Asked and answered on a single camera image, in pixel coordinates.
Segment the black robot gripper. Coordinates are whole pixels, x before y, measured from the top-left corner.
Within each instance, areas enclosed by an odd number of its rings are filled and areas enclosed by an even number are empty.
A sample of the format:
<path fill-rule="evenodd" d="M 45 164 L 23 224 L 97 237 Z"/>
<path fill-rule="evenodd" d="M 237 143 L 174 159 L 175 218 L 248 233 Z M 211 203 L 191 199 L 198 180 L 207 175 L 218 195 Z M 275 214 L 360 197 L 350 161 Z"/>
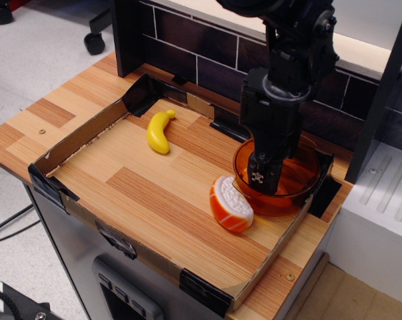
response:
<path fill-rule="evenodd" d="M 283 161 L 292 158 L 301 135 L 300 94 L 292 94 L 268 79 L 265 68 L 245 76 L 239 122 L 254 139 L 255 151 L 247 165 L 248 184 L 259 193 L 278 190 Z"/>

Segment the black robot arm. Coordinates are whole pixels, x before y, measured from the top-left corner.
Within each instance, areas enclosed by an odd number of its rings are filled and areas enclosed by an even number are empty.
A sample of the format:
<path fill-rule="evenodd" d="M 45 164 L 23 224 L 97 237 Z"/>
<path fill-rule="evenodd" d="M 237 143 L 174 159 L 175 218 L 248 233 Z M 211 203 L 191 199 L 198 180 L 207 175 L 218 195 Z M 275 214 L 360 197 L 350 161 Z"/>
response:
<path fill-rule="evenodd" d="M 241 92 L 240 124 L 254 150 L 247 163 L 250 188 L 277 192 L 283 162 L 292 158 L 301 136 L 302 103 L 311 100 L 339 60 L 333 48 L 337 22 L 331 1 L 220 1 L 243 17 L 266 26 L 269 66 L 251 69 Z"/>

